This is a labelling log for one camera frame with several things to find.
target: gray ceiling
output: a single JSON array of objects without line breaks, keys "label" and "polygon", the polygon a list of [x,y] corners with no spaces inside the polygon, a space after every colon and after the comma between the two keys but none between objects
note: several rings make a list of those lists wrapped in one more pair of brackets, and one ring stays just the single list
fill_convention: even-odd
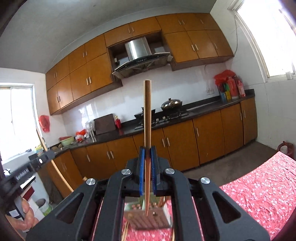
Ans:
[{"label": "gray ceiling", "polygon": [[61,50],[111,20],[153,8],[210,12],[215,1],[28,0],[0,37],[0,67],[45,73]]}]

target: hand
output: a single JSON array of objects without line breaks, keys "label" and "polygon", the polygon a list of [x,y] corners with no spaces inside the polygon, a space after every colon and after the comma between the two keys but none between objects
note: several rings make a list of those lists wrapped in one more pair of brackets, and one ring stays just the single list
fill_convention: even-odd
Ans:
[{"label": "hand", "polygon": [[6,218],[15,230],[18,229],[24,231],[30,229],[39,222],[39,220],[34,217],[33,209],[24,198],[22,199],[22,209],[26,214],[24,221],[6,215]]}]

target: black countertop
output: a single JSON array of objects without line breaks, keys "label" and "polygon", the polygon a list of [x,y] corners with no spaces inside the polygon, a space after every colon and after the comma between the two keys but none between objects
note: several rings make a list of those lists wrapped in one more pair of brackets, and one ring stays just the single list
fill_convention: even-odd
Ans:
[{"label": "black countertop", "polygon": [[[212,97],[212,98],[209,98],[206,100],[201,100],[201,101],[197,101],[194,103],[184,105],[182,107],[183,109],[185,109],[185,110],[191,109],[188,111],[187,116],[175,118],[175,119],[163,122],[163,123],[156,124],[155,126],[152,127],[152,130],[158,129],[158,128],[163,128],[163,127],[170,126],[170,125],[174,125],[174,124],[177,124],[177,123],[180,123],[183,121],[187,121],[187,120],[211,113],[213,111],[220,110],[220,109],[235,105],[245,99],[255,97],[254,89],[246,90],[245,92],[246,92],[246,97],[241,98],[241,99],[237,99],[237,100],[232,100],[227,103],[222,102],[220,100],[220,96],[215,96],[215,97]],[[142,133],[144,131],[144,128],[140,128],[140,129],[135,130],[135,127],[138,125],[139,124],[138,124],[137,120],[127,121],[122,124],[122,128],[120,130],[115,130],[115,131],[107,132],[104,134],[96,135],[95,136],[96,141],[94,141],[94,142],[92,141],[91,138],[88,138],[81,143],[75,143],[75,144],[72,144],[70,146],[63,148],[62,150],[56,151],[55,152],[56,157],[58,157],[59,155],[63,154],[64,152],[66,152],[68,150],[72,150],[72,149],[76,149],[76,148],[80,148],[80,147],[85,147],[85,146],[89,146],[89,145],[94,145],[94,144],[99,144],[99,143],[104,143],[104,142],[116,140],[119,138],[129,137],[132,135]]]}]

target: concrete floor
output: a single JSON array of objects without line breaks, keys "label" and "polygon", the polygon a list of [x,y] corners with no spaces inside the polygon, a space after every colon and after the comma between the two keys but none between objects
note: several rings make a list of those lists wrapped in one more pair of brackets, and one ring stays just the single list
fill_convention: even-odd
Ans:
[{"label": "concrete floor", "polygon": [[253,141],[242,148],[195,169],[184,172],[191,179],[208,177],[221,186],[254,170],[277,151]]}]

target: metal bolt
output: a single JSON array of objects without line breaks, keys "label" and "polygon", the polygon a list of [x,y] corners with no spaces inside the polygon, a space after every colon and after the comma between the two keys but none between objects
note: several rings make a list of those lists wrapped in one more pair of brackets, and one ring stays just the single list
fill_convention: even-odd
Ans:
[{"label": "metal bolt", "polygon": [[87,185],[94,185],[96,183],[96,180],[93,178],[89,178],[86,180]]},{"label": "metal bolt", "polygon": [[165,173],[166,173],[166,174],[174,174],[174,173],[175,173],[175,170],[174,170],[173,168],[167,168],[167,169],[165,170]]},{"label": "metal bolt", "polygon": [[123,174],[123,175],[130,175],[130,173],[131,173],[131,170],[130,169],[123,169],[121,171],[121,174]]},{"label": "metal bolt", "polygon": [[203,183],[203,184],[209,184],[209,183],[210,183],[210,180],[209,180],[207,177],[202,177],[202,178],[200,179],[200,181],[201,181],[201,183]]}]

